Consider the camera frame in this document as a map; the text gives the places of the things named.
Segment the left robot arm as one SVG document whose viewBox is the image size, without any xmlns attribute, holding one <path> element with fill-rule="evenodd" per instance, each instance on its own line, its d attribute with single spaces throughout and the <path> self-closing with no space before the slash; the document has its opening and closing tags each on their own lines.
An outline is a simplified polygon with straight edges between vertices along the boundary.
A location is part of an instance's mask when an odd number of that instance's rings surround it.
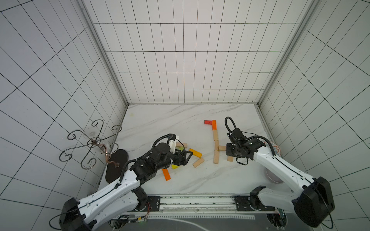
<svg viewBox="0 0 370 231">
<path fill-rule="evenodd" d="M 148 196 L 141 187 L 157 171 L 174 164 L 185 166 L 192 151 L 176 149 L 175 141 L 161 142 L 124 168 L 120 177 L 94 194 L 65 202 L 58 219 L 63 231 L 95 231 L 104 223 L 133 210 L 143 210 Z"/>
</svg>

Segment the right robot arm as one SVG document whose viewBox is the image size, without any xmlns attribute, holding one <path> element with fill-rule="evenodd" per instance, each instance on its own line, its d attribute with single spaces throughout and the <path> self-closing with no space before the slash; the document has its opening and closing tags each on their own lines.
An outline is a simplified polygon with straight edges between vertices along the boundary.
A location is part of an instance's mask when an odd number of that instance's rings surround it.
<svg viewBox="0 0 370 231">
<path fill-rule="evenodd" d="M 285 183 L 290 191 L 278 191 L 258 186 L 246 202 L 253 211 L 265 208 L 282 209 L 295 213 L 306 225 L 317 228 L 335 209 L 330 183 L 323 177 L 314 178 L 292 166 L 275 153 L 270 141 L 260 136 L 226 145 L 226 155 L 235 159 L 245 158 L 264 166 Z"/>
</svg>

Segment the natural wood block bottom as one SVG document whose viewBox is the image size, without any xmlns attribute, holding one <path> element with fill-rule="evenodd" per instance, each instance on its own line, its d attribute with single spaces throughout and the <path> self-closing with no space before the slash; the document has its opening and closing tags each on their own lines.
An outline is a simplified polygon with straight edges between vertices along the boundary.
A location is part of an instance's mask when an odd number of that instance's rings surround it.
<svg viewBox="0 0 370 231">
<path fill-rule="evenodd" d="M 219 150 L 215 150 L 214 151 L 214 159 L 213 159 L 213 163 L 214 164 L 219 164 L 219 156 L 220 156 L 220 151 Z"/>
</svg>

